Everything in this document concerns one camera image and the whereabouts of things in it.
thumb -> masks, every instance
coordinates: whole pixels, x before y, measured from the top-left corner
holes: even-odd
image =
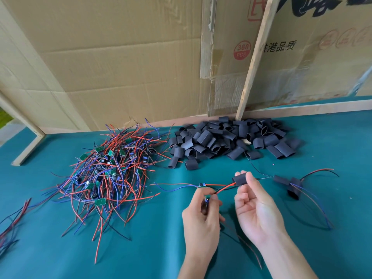
[[[208,204],[207,222],[218,223],[220,217],[220,203],[217,194],[212,194]]]
[[[253,177],[251,172],[245,174],[245,180],[259,201],[265,201],[270,195],[262,187],[261,183]]]

green table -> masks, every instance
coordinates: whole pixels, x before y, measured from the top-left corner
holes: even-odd
[[[259,170],[299,178],[328,167],[341,176],[318,173],[304,184],[321,200],[336,226],[333,231],[326,229],[321,214],[305,196],[295,201],[272,180],[262,181],[282,212],[289,235],[320,278],[370,277],[372,112],[289,117],[282,121],[294,128],[291,135],[306,144],[296,155],[282,160],[262,150],[264,158],[253,161]],[[49,135],[23,166],[10,166],[32,139],[33,133],[26,129],[0,148],[1,219],[19,209],[29,197],[33,197],[32,203],[42,200],[40,189],[62,180],[50,172],[69,175],[68,166],[84,152],[81,148],[91,148],[93,141],[103,140],[103,136],[97,132]],[[237,170],[254,172],[243,157],[237,161],[218,157],[203,161],[196,171],[187,171],[184,165],[174,170],[157,169],[151,181],[228,184]],[[125,229],[115,221],[115,228],[132,241],[107,231],[96,265],[97,241],[91,242],[91,238],[98,216],[91,216],[76,235],[73,230],[61,238],[74,214],[69,203],[48,202],[22,220],[20,241],[0,259],[0,278],[175,278],[185,253],[181,212],[193,192],[193,188],[162,192],[140,205]],[[224,202],[222,214],[231,226],[234,194],[235,190],[220,194]],[[221,233],[207,278],[270,278],[267,268],[259,269],[253,254],[236,236],[229,230],[224,232],[227,235]]]

hand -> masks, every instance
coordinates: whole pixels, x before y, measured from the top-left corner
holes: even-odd
[[[236,214],[244,234],[260,249],[276,235],[287,234],[283,217],[252,173],[243,170],[236,172],[235,176],[240,174],[245,174],[247,184],[240,186],[235,195]]]
[[[208,214],[202,212],[202,204],[206,195],[211,195]],[[220,239],[220,222],[225,219],[219,214],[222,202],[218,200],[212,188],[198,188],[190,205],[182,212],[184,237],[186,242],[186,257],[203,264],[207,270],[208,264],[216,252]]]

person's right hand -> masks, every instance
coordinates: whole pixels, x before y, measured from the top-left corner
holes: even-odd
[[[245,174],[247,184],[235,195],[236,214],[244,234],[259,248],[278,233],[287,232],[279,209],[260,182],[250,172],[242,170],[235,176],[240,174]]]

forearm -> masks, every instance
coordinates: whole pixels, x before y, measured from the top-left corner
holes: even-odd
[[[260,252],[273,279],[318,278],[286,233],[265,243]]]
[[[203,279],[207,272],[208,263],[192,256],[185,256],[177,279]]]

